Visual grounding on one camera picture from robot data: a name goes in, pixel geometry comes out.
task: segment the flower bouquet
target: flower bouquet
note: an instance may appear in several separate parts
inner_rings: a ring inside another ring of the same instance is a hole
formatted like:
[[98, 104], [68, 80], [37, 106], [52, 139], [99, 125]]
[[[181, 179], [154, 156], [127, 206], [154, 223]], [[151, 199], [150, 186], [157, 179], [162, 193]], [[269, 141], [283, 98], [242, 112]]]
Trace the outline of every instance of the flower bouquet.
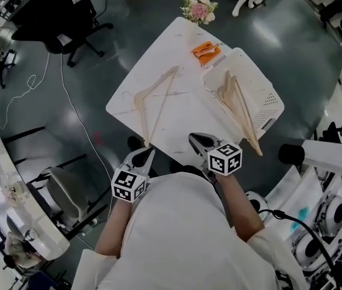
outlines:
[[183, 16], [190, 22], [205, 24], [215, 19], [214, 10], [218, 6], [217, 2], [210, 0], [183, 0]]

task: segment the orange object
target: orange object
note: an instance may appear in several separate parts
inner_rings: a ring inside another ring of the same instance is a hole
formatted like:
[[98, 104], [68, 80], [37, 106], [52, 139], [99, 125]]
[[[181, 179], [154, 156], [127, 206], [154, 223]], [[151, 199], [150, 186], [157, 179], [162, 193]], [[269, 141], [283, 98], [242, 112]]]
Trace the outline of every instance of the orange object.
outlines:
[[210, 41], [194, 48], [191, 51], [196, 58], [198, 58], [201, 66], [215, 58], [220, 52], [219, 44], [213, 45]]

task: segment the gray floor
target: gray floor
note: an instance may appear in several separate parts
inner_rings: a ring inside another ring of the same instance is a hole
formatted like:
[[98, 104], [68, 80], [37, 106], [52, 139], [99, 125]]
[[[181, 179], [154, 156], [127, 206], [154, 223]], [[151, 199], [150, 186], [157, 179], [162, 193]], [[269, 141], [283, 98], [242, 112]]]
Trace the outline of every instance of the gray floor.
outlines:
[[[104, 1], [92, 0], [98, 11], [103, 9]], [[248, 144], [241, 145], [244, 161], [237, 177], [245, 190], [266, 195], [288, 169], [277, 159], [280, 145], [309, 138], [319, 122], [341, 70], [342, 48], [321, 29], [305, 0], [266, 0], [265, 7], [243, 7], [238, 18], [231, 16], [237, 0], [212, 1], [219, 2], [216, 20], [204, 28], [230, 47], [241, 47], [270, 79], [285, 104], [282, 116], [260, 140], [263, 157], [258, 157]], [[112, 22], [115, 29], [89, 38], [96, 48], [105, 51], [105, 56], [99, 58], [83, 47], [76, 53], [77, 65], [63, 68], [66, 87], [91, 139], [110, 147], [121, 159], [129, 152], [126, 140], [133, 132], [107, 114], [105, 106], [151, 43], [181, 15], [181, 5], [182, 0], [108, 0], [108, 10], [99, 20]], [[6, 105], [27, 89], [29, 76], [35, 74], [37, 82], [40, 80], [48, 55], [44, 45], [37, 42], [12, 43], [11, 47], [18, 51], [19, 60], [5, 80], [7, 88], [0, 89], [1, 124]], [[46, 126], [45, 131], [10, 146], [14, 160], [28, 158], [18, 167], [25, 180], [33, 179], [48, 166], [87, 153], [86, 161], [71, 168], [87, 182], [86, 190], [92, 197], [108, 187], [105, 170], [62, 88], [60, 56], [51, 55], [45, 81], [15, 100], [8, 114], [8, 126], [0, 130], [3, 137]], [[159, 151], [156, 158], [155, 170], [167, 173], [169, 158]], [[94, 246], [101, 230], [102, 225], [85, 241]], [[75, 238], [50, 273], [67, 269], [65, 276], [72, 280], [83, 248], [86, 245]]]

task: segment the cable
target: cable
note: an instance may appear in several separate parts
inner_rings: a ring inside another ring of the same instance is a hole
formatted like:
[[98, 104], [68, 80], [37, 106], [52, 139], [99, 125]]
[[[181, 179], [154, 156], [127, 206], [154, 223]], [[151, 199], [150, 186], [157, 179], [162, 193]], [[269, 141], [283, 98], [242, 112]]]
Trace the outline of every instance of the cable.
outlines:
[[[0, 125], [0, 128], [1, 128], [2, 130], [3, 130], [4, 128], [6, 128], [6, 125], [7, 125], [7, 123], [8, 123], [8, 108], [9, 108], [10, 105], [13, 103], [13, 101], [14, 101], [15, 99], [22, 98], [25, 94], [28, 94], [30, 91], [37, 89], [37, 87], [44, 81], [45, 75], [46, 75], [46, 71], [47, 71], [48, 65], [49, 65], [49, 58], [50, 58], [50, 53], [49, 53], [49, 55], [48, 55], [48, 60], [46, 61], [45, 72], [44, 72], [44, 75], [42, 76], [42, 80], [40, 80], [40, 82], [34, 87], [33, 85], [34, 85], [34, 83], [35, 83], [35, 81], [36, 81], [36, 75], [33, 74], [32, 76], [30, 76], [30, 77], [28, 78], [28, 80], [27, 80], [27, 86], [29, 87], [29, 90], [28, 90], [28, 91], [25, 91], [22, 95], [19, 95], [19, 96], [17, 96], [17, 97], [13, 97], [13, 98], [11, 99], [10, 103], [7, 105], [7, 109], [6, 109], [6, 122], [5, 122], [5, 124], [3, 125], [3, 127]], [[29, 81], [30, 81], [30, 79], [31, 79], [32, 77], [34, 77], [34, 80], [33, 80], [32, 84], [29, 85]]]
[[288, 219], [288, 220], [291, 220], [291, 221], [294, 221], [294, 222], [297, 222], [299, 223], [300, 225], [302, 225], [305, 230], [307, 230], [309, 232], [309, 234], [312, 236], [312, 238], [318, 242], [319, 244], [319, 247], [320, 247], [320, 251], [321, 253], [323, 254], [324, 258], [326, 259], [327, 261], [327, 264], [329, 266], [329, 268], [331, 269], [331, 274], [332, 276], [334, 277], [335, 281], [336, 281], [336, 289], [337, 290], [340, 290], [340, 283], [339, 283], [339, 280], [338, 280], [338, 273], [336, 271], [336, 267], [331, 259], [331, 257], [329, 256], [327, 250], [325, 249], [323, 243], [320, 241], [320, 238], [311, 230], [311, 228], [309, 228], [304, 222], [302, 222], [301, 220], [298, 220], [297, 218], [294, 218], [292, 216], [289, 216], [287, 214], [285, 214], [283, 211], [281, 210], [260, 210], [258, 212], [259, 213], [263, 213], [264, 211], [267, 211], [269, 213], [271, 213], [273, 215], [273, 217], [275, 217], [276, 219], [278, 220], [282, 220], [282, 219]]
[[108, 0], [105, 0], [104, 10], [100, 14], [98, 14], [94, 19], [99, 18], [102, 14], [105, 13], [107, 5], [108, 5]]
[[[112, 178], [111, 178], [111, 176], [109, 175], [108, 169], [106, 168], [106, 166], [105, 166], [103, 160], [102, 160], [102, 159], [100, 158], [100, 156], [98, 155], [98, 153], [97, 153], [97, 151], [96, 151], [96, 148], [94, 148], [93, 143], [92, 143], [92, 141], [91, 141], [91, 138], [89, 137], [88, 130], [86, 130], [86, 127], [85, 127], [84, 124], [82, 123], [82, 121], [81, 121], [81, 119], [80, 119], [80, 116], [79, 116], [79, 113], [77, 112], [76, 108], [74, 107], [74, 105], [73, 105], [73, 103], [72, 103], [72, 100], [70, 99], [69, 92], [68, 92], [68, 90], [67, 90], [66, 87], [65, 87], [65, 81], [64, 81], [64, 79], [63, 79], [63, 60], [62, 60], [62, 56], [63, 56], [63, 55], [61, 54], [61, 78], [62, 78], [62, 86], [63, 86], [63, 89], [65, 90], [65, 92], [66, 92], [66, 94], [67, 94], [67, 96], [68, 96], [70, 105], [72, 106], [74, 112], [76, 113], [77, 119], [79, 120], [80, 124], [82, 125], [82, 128], [84, 128], [84, 131], [85, 131], [86, 137], [88, 138], [89, 143], [91, 143], [91, 146], [92, 146], [92, 148], [93, 148], [95, 154], [97, 155], [98, 159], [100, 160], [100, 162], [101, 162], [101, 163], [103, 164], [103, 166], [104, 166], [104, 169], [105, 169], [105, 171], [106, 171], [106, 173], [107, 173], [107, 175], [108, 175], [108, 178], [109, 178], [110, 182], [112, 182]], [[113, 196], [111, 196], [111, 203], [109, 203], [109, 213], [108, 213], [107, 220], [109, 219], [109, 215], [111, 214], [112, 200], [113, 200]]]

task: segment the white plastic basket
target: white plastic basket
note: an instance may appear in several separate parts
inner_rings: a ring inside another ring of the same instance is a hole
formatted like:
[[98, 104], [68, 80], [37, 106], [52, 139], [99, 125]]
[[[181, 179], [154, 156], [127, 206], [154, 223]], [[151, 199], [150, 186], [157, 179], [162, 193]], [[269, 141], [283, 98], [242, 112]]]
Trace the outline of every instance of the white plastic basket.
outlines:
[[[284, 104], [271, 82], [240, 48], [230, 51], [202, 76], [204, 87], [209, 94], [224, 84], [225, 72], [228, 70], [232, 76], [237, 77], [253, 121], [254, 131], [259, 139], [280, 117], [284, 111]], [[210, 107], [224, 124], [231, 121], [240, 129], [237, 122], [230, 118], [227, 109], [214, 97], [205, 99], [207, 102], [215, 103], [210, 104]]]

